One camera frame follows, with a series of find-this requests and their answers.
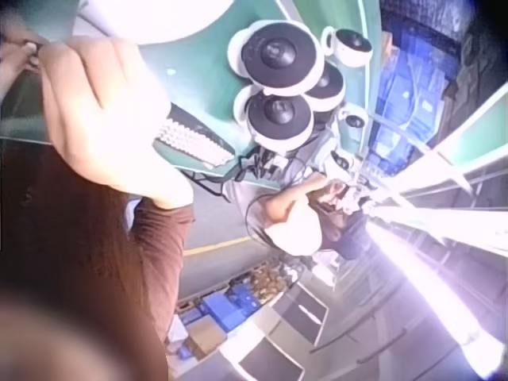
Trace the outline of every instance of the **black panel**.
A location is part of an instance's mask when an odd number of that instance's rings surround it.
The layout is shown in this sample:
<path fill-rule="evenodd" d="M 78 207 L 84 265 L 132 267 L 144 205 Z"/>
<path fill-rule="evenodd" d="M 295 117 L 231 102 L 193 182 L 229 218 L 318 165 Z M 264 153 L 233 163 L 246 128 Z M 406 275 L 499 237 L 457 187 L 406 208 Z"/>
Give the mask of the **black panel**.
<path fill-rule="evenodd" d="M 298 285 L 294 285 L 279 299 L 274 305 L 274 310 L 294 330 L 305 337 L 311 344 L 314 344 L 321 330 L 321 325 L 313 321 L 299 306 L 302 306 L 314 315 L 321 323 L 323 322 L 326 315 L 326 307 Z"/>
<path fill-rule="evenodd" d="M 259 381 L 298 381 L 303 372 L 266 338 L 240 362 L 240 366 Z"/>

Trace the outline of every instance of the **brown hair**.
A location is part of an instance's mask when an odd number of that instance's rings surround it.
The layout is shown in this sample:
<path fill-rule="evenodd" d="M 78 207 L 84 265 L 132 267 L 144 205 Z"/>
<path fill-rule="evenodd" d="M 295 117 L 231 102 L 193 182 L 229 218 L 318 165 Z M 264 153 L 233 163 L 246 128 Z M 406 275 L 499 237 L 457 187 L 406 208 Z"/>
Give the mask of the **brown hair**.
<path fill-rule="evenodd" d="M 7 152 L 2 290 L 28 295 L 101 337 L 139 379 L 165 381 L 141 255 L 124 223 L 128 195 L 81 178 L 53 147 L 15 144 Z"/>

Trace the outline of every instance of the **hand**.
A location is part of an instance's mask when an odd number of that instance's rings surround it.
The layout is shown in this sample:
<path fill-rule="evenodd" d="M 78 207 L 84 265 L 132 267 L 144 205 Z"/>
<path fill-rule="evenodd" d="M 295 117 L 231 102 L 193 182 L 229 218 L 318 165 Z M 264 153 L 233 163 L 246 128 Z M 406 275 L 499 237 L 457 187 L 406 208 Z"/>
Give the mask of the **hand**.
<path fill-rule="evenodd" d="M 13 86 L 16 78 L 26 69 L 35 49 L 0 41 L 0 103 Z"/>
<path fill-rule="evenodd" d="M 4 13 L 0 16 L 0 103 L 9 92 L 16 78 L 33 60 L 36 49 L 25 42 L 32 41 L 45 44 L 47 41 L 25 27 L 15 13 Z"/>
<path fill-rule="evenodd" d="M 74 171 L 164 209 L 192 203 L 187 179 L 152 147 L 171 103 L 136 45 L 80 37 L 39 59 L 49 139 Z"/>
<path fill-rule="evenodd" d="M 306 178 L 303 181 L 303 184 L 305 184 L 308 192 L 311 191 L 317 191 L 321 188 L 323 188 L 328 182 L 328 179 L 325 175 L 319 172 L 313 172 L 308 178 Z"/>

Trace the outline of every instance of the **blue box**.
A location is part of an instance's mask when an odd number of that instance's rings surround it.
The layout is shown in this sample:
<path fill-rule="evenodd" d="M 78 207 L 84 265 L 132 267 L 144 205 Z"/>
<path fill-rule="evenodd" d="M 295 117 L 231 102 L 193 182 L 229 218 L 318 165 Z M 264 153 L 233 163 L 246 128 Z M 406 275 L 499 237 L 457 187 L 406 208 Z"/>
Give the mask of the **blue box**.
<path fill-rule="evenodd" d="M 206 296 L 201 304 L 226 332 L 231 332 L 246 320 L 245 315 L 220 292 Z"/>
<path fill-rule="evenodd" d="M 250 288 L 243 283 L 235 284 L 228 290 L 228 299 L 238 306 L 245 317 L 249 317 L 254 314 L 259 308 L 261 303 L 256 298 Z"/>
<path fill-rule="evenodd" d="M 188 311 L 182 312 L 178 315 L 183 325 L 189 325 L 193 321 L 198 320 L 203 316 L 202 312 L 197 308 L 191 308 Z"/>

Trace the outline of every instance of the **cardboard box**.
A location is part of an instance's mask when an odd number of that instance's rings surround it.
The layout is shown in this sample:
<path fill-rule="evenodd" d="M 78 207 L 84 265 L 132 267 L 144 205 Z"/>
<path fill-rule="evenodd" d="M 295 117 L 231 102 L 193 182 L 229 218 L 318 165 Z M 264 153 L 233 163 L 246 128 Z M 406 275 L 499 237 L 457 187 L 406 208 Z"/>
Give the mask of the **cardboard box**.
<path fill-rule="evenodd" d="M 189 337 L 185 340 L 185 345 L 198 360 L 208 356 L 228 338 L 210 315 L 190 323 L 187 326 L 187 332 Z"/>

